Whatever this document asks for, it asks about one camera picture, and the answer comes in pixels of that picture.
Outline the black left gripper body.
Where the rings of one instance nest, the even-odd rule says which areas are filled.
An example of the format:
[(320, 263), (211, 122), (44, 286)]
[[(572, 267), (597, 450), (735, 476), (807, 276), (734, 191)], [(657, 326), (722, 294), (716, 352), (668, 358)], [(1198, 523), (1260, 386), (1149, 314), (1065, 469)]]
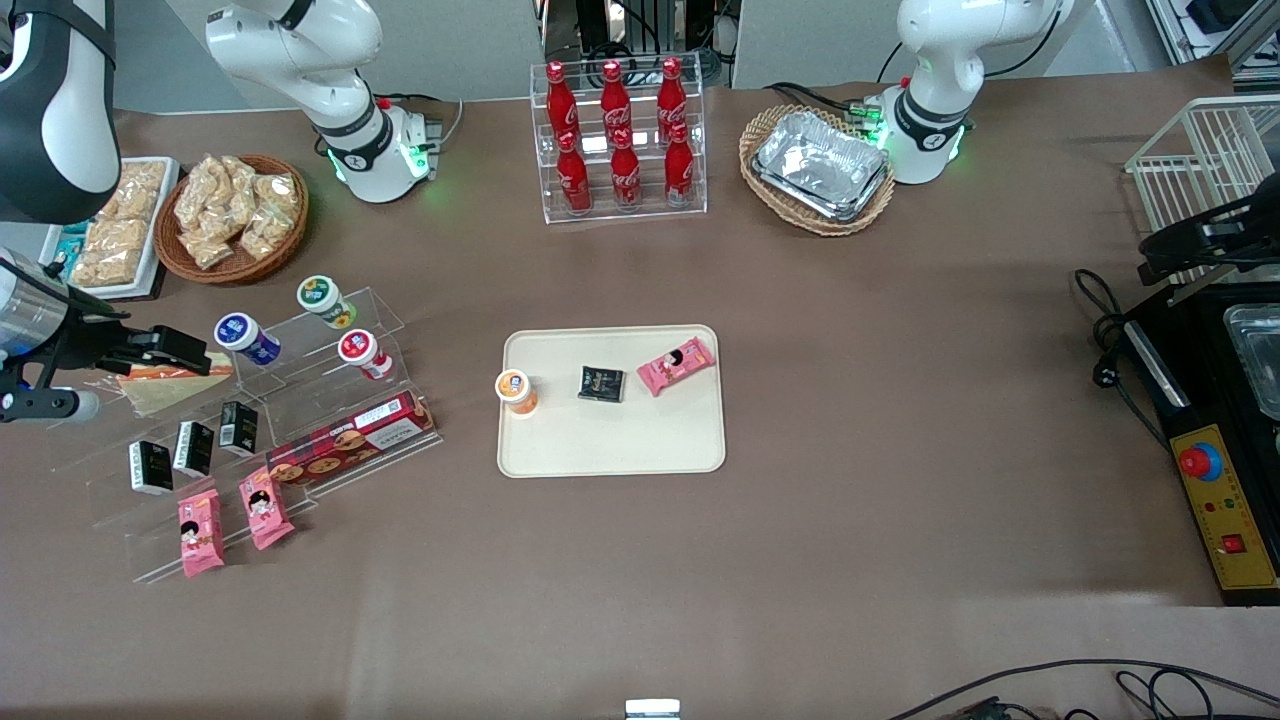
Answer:
[(1199, 223), (1196, 238), (1210, 265), (1252, 269), (1279, 261), (1277, 196), (1254, 196), (1230, 217)]

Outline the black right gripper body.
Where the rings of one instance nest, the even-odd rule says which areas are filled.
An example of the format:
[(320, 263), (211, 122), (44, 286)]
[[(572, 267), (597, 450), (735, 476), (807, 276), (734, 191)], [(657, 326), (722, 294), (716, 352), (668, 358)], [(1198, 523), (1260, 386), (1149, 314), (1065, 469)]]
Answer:
[(44, 387), (58, 370), (99, 369), (125, 375), (137, 364), (137, 347), (122, 318), (109, 304), (70, 292), (63, 319), (45, 341), (20, 355), (20, 368), (31, 363), (42, 366)]

